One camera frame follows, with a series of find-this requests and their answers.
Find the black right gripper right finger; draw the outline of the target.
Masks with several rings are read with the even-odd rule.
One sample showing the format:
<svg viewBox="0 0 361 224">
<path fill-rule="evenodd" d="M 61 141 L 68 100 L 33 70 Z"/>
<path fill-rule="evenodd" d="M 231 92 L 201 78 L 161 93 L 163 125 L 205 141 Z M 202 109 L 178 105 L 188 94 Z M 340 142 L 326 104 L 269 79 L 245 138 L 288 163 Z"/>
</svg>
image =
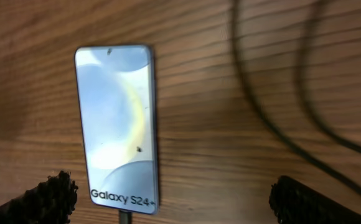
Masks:
<svg viewBox="0 0 361 224">
<path fill-rule="evenodd" d="M 361 224 L 361 215 L 282 175 L 271 186 L 269 205 L 279 224 Z"/>
</svg>

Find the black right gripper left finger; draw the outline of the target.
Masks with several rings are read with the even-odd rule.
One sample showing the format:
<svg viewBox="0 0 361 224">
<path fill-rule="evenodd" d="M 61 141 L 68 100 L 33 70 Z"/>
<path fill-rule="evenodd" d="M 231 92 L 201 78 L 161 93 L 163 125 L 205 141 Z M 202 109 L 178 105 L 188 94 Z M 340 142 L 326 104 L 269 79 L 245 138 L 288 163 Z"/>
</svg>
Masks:
<svg viewBox="0 0 361 224">
<path fill-rule="evenodd" d="M 75 210 L 78 186 L 60 171 L 33 189 L 0 206 L 0 224 L 68 224 Z"/>
</svg>

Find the Samsung Galaxy smartphone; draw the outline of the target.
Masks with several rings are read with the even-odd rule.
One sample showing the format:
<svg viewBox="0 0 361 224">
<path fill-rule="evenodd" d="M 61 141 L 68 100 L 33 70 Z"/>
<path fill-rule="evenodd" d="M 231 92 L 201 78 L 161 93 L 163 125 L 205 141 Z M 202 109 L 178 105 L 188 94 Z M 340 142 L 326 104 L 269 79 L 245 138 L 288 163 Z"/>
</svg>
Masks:
<svg viewBox="0 0 361 224">
<path fill-rule="evenodd" d="M 144 44 L 80 47 L 74 61 L 92 202 L 134 213 L 157 213 L 152 48 Z"/>
</svg>

